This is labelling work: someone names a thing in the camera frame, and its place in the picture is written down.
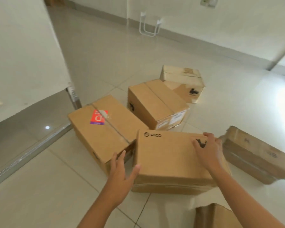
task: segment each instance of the long cardboard box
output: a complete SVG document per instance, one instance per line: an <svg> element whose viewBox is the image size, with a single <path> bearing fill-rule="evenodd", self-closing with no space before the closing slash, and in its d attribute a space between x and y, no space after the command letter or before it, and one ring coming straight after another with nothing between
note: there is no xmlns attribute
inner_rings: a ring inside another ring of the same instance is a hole
<svg viewBox="0 0 285 228"><path fill-rule="evenodd" d="M68 115L77 137L106 175L114 152L126 150L125 161L135 148L138 130L148 127L113 96L105 96Z"/></svg>
<svg viewBox="0 0 285 228"><path fill-rule="evenodd" d="M163 65L160 80L187 103L197 103L205 84L198 70Z"/></svg>
<svg viewBox="0 0 285 228"><path fill-rule="evenodd" d="M224 136L226 160L264 184L285 179L285 153L254 136L230 126Z"/></svg>
<svg viewBox="0 0 285 228"><path fill-rule="evenodd" d="M191 136L206 143L202 134L139 130L133 165L141 164L141 170L132 191L198 195L216 187L199 163ZM230 173L225 158L221 161Z"/></svg>
<svg viewBox="0 0 285 228"><path fill-rule="evenodd" d="M194 228L243 228L231 210L212 203L195 209Z"/></svg>
<svg viewBox="0 0 285 228"><path fill-rule="evenodd" d="M129 87L128 108L152 130L179 125L189 106L161 80Z"/></svg>

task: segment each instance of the red sticker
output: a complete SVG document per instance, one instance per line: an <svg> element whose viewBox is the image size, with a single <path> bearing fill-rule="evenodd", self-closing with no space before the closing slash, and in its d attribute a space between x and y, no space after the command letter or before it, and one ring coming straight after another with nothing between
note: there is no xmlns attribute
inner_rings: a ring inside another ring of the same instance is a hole
<svg viewBox="0 0 285 228"><path fill-rule="evenodd" d="M107 110L94 110L90 124L104 125L105 118L108 116Z"/></svg>

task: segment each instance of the worn cardboard box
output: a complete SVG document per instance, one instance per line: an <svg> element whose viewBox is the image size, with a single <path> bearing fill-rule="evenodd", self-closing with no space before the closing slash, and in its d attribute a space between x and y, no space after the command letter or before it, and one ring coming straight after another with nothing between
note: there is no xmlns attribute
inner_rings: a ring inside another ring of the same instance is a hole
<svg viewBox="0 0 285 228"><path fill-rule="evenodd" d="M141 164L141 170L132 191L198 195L216 187L199 163L191 136L205 145L207 137L202 134L139 130L133 165ZM230 173L224 156L221 159Z"/></svg>
<svg viewBox="0 0 285 228"><path fill-rule="evenodd" d="M190 68L164 65L160 80L187 103L197 103L205 87L200 72Z"/></svg>
<svg viewBox="0 0 285 228"><path fill-rule="evenodd" d="M129 87L128 108L152 130L180 124L189 106L161 80Z"/></svg>
<svg viewBox="0 0 285 228"><path fill-rule="evenodd" d="M195 209L194 228L243 228L231 210L212 203Z"/></svg>
<svg viewBox="0 0 285 228"><path fill-rule="evenodd" d="M226 160L264 184L285 179L285 153L230 126L221 136Z"/></svg>
<svg viewBox="0 0 285 228"><path fill-rule="evenodd" d="M126 150L125 161L135 148L138 130L148 127L113 96L105 96L68 115L77 137L106 173L114 152Z"/></svg>

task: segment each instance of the forearm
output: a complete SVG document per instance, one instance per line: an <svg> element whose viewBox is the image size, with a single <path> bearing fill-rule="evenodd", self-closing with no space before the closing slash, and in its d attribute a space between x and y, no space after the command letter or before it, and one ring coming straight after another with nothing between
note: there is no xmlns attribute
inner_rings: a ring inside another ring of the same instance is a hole
<svg viewBox="0 0 285 228"><path fill-rule="evenodd" d="M114 207L100 194L77 228L103 228Z"/></svg>
<svg viewBox="0 0 285 228"><path fill-rule="evenodd" d="M285 228L223 169L210 174L243 228Z"/></svg>

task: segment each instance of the wall socket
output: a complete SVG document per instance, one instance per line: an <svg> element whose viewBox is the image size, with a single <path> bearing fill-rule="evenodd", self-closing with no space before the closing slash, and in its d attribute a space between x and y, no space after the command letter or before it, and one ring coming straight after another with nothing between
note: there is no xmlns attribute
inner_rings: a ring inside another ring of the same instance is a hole
<svg viewBox="0 0 285 228"><path fill-rule="evenodd" d="M215 8L218 0L201 0L201 5L206 7Z"/></svg>

